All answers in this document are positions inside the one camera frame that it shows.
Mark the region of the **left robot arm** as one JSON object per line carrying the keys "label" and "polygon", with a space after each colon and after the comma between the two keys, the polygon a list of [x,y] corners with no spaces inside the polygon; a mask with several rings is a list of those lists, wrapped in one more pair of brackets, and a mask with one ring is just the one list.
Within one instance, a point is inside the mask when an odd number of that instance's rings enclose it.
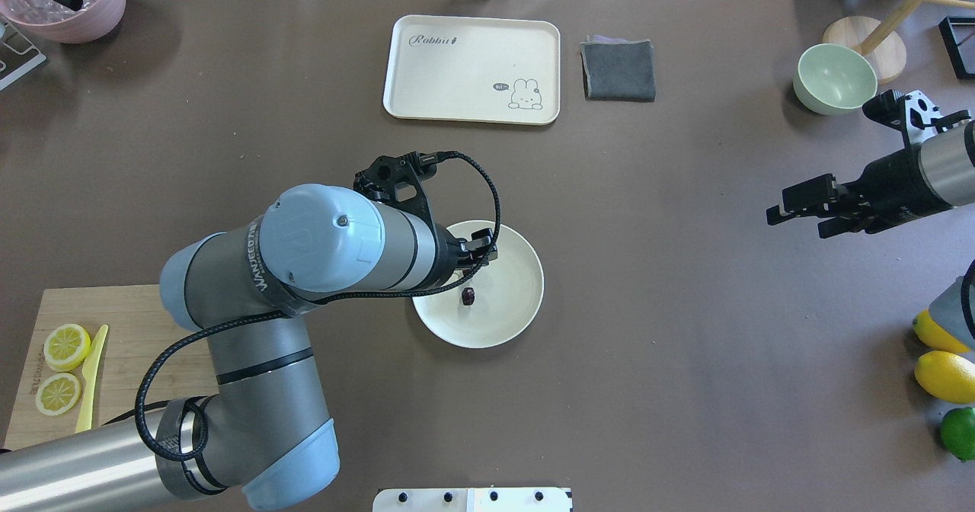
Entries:
{"label": "left robot arm", "polygon": [[2,457],[4,511],[135,511],[240,487],[257,511],[339,471],[306,314],[346,298],[429,296],[495,254],[436,224],[417,193],[303,184],[248,226],[171,256],[161,304],[185,338],[153,360],[133,416]]}

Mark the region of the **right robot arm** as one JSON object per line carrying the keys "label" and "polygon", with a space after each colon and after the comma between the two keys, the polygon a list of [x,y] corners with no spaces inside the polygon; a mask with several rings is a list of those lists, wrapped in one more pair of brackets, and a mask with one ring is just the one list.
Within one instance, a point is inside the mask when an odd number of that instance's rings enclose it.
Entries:
{"label": "right robot arm", "polygon": [[853,181],[824,173],[783,189],[780,202],[766,210],[766,223],[815,217],[822,240],[875,235],[968,206],[973,196],[973,123],[967,122],[869,162]]}

